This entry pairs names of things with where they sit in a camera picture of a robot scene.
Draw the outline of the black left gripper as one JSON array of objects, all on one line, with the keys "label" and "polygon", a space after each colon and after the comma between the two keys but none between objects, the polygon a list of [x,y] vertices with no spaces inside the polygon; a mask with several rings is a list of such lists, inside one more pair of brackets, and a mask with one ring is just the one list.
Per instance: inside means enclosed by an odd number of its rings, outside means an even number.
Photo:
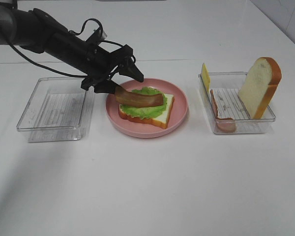
[{"label": "black left gripper", "polygon": [[82,80],[81,88],[88,90],[94,87],[94,93],[115,94],[119,85],[112,81],[112,77],[117,73],[142,83],[144,75],[135,65],[132,56],[133,49],[128,45],[111,53],[97,47],[91,60],[91,70]]}]

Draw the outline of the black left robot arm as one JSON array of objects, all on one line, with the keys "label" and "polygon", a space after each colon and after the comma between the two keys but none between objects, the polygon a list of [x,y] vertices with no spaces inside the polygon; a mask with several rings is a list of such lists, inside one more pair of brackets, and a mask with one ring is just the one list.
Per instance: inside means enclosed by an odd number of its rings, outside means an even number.
[{"label": "black left robot arm", "polygon": [[98,29],[87,39],[81,40],[79,32],[68,30],[46,12],[35,8],[28,12],[19,10],[16,2],[0,2],[0,45],[10,46],[28,62],[42,67],[26,57],[16,47],[36,54],[48,53],[60,61],[83,72],[81,88],[94,88],[95,93],[115,93],[118,87],[112,77],[115,74],[143,82],[143,73],[135,65],[133,49],[119,45],[108,52],[100,47],[106,33],[95,18]]}]

